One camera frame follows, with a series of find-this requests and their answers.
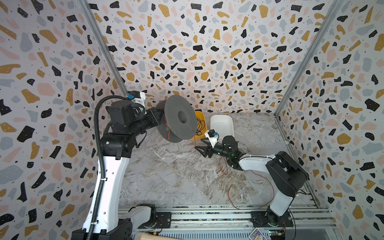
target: beige cylindrical object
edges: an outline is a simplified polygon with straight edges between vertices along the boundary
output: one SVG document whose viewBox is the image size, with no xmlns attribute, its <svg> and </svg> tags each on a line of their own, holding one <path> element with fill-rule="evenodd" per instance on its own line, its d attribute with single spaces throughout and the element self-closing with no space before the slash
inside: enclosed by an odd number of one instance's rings
<svg viewBox="0 0 384 240">
<path fill-rule="evenodd" d="M 135 240 L 175 240 L 175 238 L 161 237 L 146 232 L 141 232 L 136 235 Z"/>
</svg>

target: terrazzo patterned wall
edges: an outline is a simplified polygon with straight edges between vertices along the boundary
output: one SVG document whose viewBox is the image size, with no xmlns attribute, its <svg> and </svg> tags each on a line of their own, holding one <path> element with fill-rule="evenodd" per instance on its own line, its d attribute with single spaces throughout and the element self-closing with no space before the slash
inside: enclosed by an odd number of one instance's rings
<svg viewBox="0 0 384 240">
<path fill-rule="evenodd" d="M 102 1 L 95 19 L 129 90 L 204 112 L 274 112 L 331 0 Z"/>
<path fill-rule="evenodd" d="M 345 1 L 278 118 L 344 239 L 384 238 L 384 1 Z"/>
<path fill-rule="evenodd" d="M 0 238 L 68 239 L 95 188 L 93 109 L 118 86 L 75 1 L 0 7 Z"/>
</svg>

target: spool center hole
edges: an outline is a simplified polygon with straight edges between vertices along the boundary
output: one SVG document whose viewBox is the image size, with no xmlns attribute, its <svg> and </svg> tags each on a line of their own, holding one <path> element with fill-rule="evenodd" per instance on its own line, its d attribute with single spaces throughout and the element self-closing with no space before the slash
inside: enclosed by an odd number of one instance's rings
<svg viewBox="0 0 384 240">
<path fill-rule="evenodd" d="M 187 122 L 187 116 L 185 115 L 184 112 L 180 111 L 178 113 L 178 116 L 179 116 L 180 122 L 182 122 L 182 123 L 186 123 Z"/>
</svg>

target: white plastic bin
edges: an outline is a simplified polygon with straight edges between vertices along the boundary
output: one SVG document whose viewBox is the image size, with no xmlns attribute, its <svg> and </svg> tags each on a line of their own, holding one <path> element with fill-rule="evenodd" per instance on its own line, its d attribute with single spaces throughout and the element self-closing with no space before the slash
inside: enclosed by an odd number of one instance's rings
<svg viewBox="0 0 384 240">
<path fill-rule="evenodd" d="M 233 131 L 233 120 L 228 115 L 216 114 L 211 117 L 210 129 L 214 129 L 222 141 L 225 136 L 235 137 Z"/>
</svg>

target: marble table surface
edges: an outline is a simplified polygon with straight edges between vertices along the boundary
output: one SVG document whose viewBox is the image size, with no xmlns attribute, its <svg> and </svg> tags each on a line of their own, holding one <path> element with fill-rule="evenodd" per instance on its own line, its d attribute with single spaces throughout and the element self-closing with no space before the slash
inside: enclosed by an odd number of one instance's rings
<svg viewBox="0 0 384 240">
<path fill-rule="evenodd" d="M 204 113 L 207 126 L 213 113 Z M 272 115 L 235 113 L 233 119 L 238 147 L 249 154 L 270 155 L 287 148 Z M 140 203 L 156 205 L 230 205 L 227 192 L 235 205 L 264 205 L 272 199 L 268 181 L 251 171 L 228 167 L 224 175 L 219 168 L 219 156 L 204 158 L 194 149 L 195 142 L 183 140 L 171 143 L 156 128 L 147 131 L 139 149 L 134 149 L 124 175 L 119 205 Z M 222 159 L 221 166 L 226 171 Z M 267 177 L 268 174 L 256 173 Z M 293 204 L 311 204 L 311 196 L 299 194 Z"/>
</svg>

